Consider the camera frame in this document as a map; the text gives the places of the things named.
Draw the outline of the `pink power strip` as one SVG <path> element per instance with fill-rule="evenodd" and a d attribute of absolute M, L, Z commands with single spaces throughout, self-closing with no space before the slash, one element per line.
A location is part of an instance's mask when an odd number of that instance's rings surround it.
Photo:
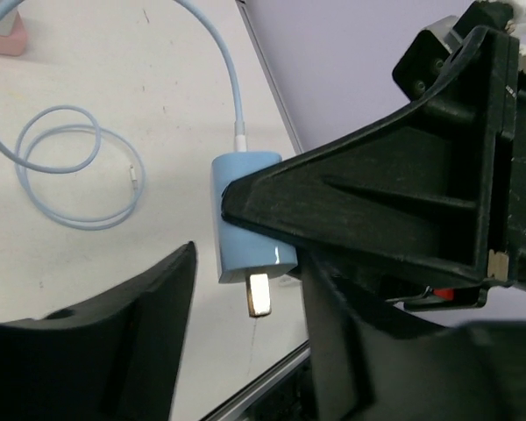
<path fill-rule="evenodd" d="M 17 9 L 0 21 L 0 55 L 18 57 L 25 52 L 28 34 Z"/>

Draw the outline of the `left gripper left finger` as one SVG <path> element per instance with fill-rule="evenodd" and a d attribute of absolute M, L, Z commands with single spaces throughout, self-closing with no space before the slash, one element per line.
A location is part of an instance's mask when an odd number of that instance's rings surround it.
<path fill-rule="evenodd" d="M 0 323 L 0 420 L 166 420 L 195 286 L 180 246 L 98 296 Z"/>

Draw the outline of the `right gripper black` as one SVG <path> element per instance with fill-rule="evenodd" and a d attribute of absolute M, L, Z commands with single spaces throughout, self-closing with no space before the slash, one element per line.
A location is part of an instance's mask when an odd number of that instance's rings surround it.
<path fill-rule="evenodd" d="M 502 133 L 495 148 L 492 198 L 503 208 L 493 213 L 499 224 L 492 248 L 508 255 L 515 285 L 526 291 L 526 46 L 519 41 L 526 34 L 526 1 L 475 1 L 460 17 L 424 28 L 396 64 L 393 78 L 410 100 L 423 97 L 477 27 L 503 33 L 513 49 L 498 62 L 513 77 L 501 99 L 513 103 L 503 106 L 498 119 Z"/>

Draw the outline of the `light blue charger plug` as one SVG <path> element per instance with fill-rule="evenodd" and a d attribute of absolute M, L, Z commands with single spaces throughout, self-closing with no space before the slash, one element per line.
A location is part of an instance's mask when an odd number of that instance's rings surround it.
<path fill-rule="evenodd" d="M 218 282 L 245 285 L 250 318 L 271 314 L 269 281 L 294 269 L 298 259 L 293 246 L 225 222 L 223 194 L 232 182 L 280 161 L 281 156 L 274 152 L 233 152 L 220 155 L 211 163 Z"/>

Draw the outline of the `silver white charger plug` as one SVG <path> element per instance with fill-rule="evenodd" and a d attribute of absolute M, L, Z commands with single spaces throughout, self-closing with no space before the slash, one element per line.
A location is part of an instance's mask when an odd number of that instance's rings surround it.
<path fill-rule="evenodd" d="M 11 36 L 22 24 L 18 9 L 8 12 L 5 17 L 0 20 L 0 36 Z"/>

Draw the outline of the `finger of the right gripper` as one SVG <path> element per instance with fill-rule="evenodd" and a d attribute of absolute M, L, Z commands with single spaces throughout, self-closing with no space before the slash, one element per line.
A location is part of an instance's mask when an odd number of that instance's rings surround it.
<path fill-rule="evenodd" d="M 422 98 L 232 182 L 226 221 L 410 281 L 483 281 L 519 43 L 478 27 Z"/>

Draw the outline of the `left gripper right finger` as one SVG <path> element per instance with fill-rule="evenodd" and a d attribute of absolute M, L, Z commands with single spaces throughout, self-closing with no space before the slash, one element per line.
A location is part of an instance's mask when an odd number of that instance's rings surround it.
<path fill-rule="evenodd" d="M 322 420 L 526 420 L 526 321 L 444 327 L 311 253 L 300 278 Z"/>

